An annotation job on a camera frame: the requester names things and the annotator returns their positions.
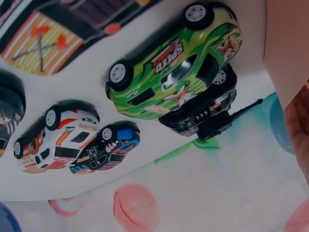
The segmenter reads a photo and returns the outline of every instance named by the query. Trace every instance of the remote control car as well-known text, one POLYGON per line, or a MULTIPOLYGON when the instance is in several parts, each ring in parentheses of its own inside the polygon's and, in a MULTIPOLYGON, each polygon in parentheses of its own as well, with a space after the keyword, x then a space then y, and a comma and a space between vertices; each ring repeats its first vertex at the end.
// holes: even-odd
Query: remote control car
POLYGON ((231 65, 227 64, 206 91, 185 103, 180 109, 162 116, 159 121, 175 132, 190 137, 202 129, 208 118, 230 109, 236 98, 236 83, 237 76, 231 65))
POLYGON ((177 111, 159 118, 159 121, 184 136, 197 134, 201 141, 211 139, 232 126, 232 122, 262 103, 254 104, 229 115, 228 110, 236 97, 237 76, 227 64, 207 91, 184 104, 177 111))
POLYGON ((15 142, 14 156, 27 173, 64 168, 95 138, 98 125, 93 105, 77 100, 59 102, 15 142))
POLYGON ((17 76, 0 70, 0 157, 23 119, 26 99, 23 85, 17 76))
POLYGON ((73 174, 88 174, 104 171, 120 164, 128 152, 140 143, 140 130, 135 123, 120 121, 98 132, 78 159, 70 165, 73 174))
POLYGON ((112 65, 107 96, 124 115, 159 118, 204 92, 241 44, 229 7, 192 3, 154 40, 112 65))

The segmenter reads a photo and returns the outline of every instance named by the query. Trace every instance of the white shelf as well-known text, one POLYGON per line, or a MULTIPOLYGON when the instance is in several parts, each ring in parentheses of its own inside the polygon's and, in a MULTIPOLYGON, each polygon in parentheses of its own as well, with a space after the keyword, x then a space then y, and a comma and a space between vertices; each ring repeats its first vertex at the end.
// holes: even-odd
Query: white shelf
MULTIPOLYGON (((131 119, 116 112, 105 96, 102 76, 115 61, 180 12, 191 0, 163 0, 138 17, 118 34, 103 39, 80 55, 55 76, 40 77, 12 68, 0 61, 0 67, 21 77, 25 84, 27 110, 24 120, 12 136, 0 160, 0 201, 37 201, 68 198, 91 190, 127 174, 162 155, 195 139, 182 137, 158 121, 131 119), (118 120, 132 120, 141 130, 141 144, 115 168, 84 176, 70 173, 68 168, 49 170, 43 174, 20 171, 13 157, 13 144, 51 105, 64 99, 80 99, 94 104, 101 117, 100 125, 118 120)), ((265 98, 274 87, 263 65, 265 40, 265 1, 225 1, 237 14, 243 31, 243 47, 232 66, 239 76, 238 96, 231 111, 237 111, 258 98, 265 98)))

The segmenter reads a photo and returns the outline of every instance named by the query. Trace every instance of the pink circle pattern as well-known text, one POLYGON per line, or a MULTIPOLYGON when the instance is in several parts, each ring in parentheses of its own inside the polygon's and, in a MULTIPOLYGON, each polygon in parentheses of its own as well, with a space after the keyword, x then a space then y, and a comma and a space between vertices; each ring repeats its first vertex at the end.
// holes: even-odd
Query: pink circle pattern
POLYGON ((155 198, 138 184, 126 185, 116 191, 113 213, 126 232, 152 232, 159 224, 155 198))
POLYGON ((293 212, 284 232, 309 232, 309 199, 293 212))
POLYGON ((78 197, 49 200, 48 203, 58 215, 66 218, 77 215, 82 208, 82 201, 78 197))

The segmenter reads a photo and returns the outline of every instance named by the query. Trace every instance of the green toy car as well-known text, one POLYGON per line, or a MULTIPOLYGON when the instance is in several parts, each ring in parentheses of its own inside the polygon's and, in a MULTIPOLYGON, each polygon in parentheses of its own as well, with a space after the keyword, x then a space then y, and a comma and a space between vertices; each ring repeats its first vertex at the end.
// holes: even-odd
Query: green toy car
POLYGON ((107 96, 127 116, 157 119, 205 91, 239 51, 234 12, 221 2, 196 2, 181 18, 111 67, 107 96))

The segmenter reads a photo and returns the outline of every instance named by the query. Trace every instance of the human hand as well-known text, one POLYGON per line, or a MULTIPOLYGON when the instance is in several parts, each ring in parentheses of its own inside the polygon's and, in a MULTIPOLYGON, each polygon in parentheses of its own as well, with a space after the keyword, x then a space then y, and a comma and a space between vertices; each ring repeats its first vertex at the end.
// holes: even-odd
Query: human hand
POLYGON ((284 120, 297 163, 309 185, 309 89, 306 86, 284 110, 284 120))

